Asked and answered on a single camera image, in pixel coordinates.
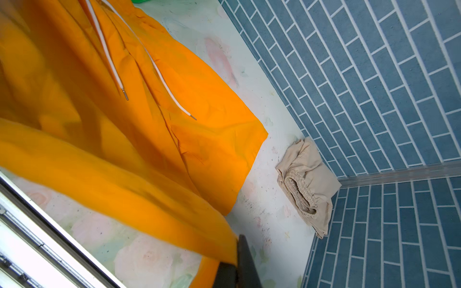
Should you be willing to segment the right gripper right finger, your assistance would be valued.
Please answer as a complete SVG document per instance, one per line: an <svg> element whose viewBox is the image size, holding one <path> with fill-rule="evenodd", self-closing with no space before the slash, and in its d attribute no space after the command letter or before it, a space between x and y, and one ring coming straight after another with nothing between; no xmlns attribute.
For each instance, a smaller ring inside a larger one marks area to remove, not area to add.
<svg viewBox="0 0 461 288"><path fill-rule="evenodd" d="M237 288L262 288L258 272L244 235L240 235L237 243Z"/></svg>

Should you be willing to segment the beige shorts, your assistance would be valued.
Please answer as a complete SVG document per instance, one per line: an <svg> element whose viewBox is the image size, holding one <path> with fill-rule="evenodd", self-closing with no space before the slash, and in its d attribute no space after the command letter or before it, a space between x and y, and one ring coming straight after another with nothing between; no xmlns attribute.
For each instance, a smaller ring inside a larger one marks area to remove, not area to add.
<svg viewBox="0 0 461 288"><path fill-rule="evenodd" d="M341 183L326 166L311 138L292 144L276 166L277 182L303 221L316 236L328 235L333 196Z"/></svg>

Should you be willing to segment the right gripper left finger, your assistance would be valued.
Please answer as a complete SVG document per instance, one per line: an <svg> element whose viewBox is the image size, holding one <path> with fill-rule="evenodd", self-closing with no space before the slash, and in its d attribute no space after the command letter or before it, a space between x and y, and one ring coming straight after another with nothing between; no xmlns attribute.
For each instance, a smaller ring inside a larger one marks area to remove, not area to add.
<svg viewBox="0 0 461 288"><path fill-rule="evenodd" d="M219 263L212 288L236 288L237 268L234 265Z"/></svg>

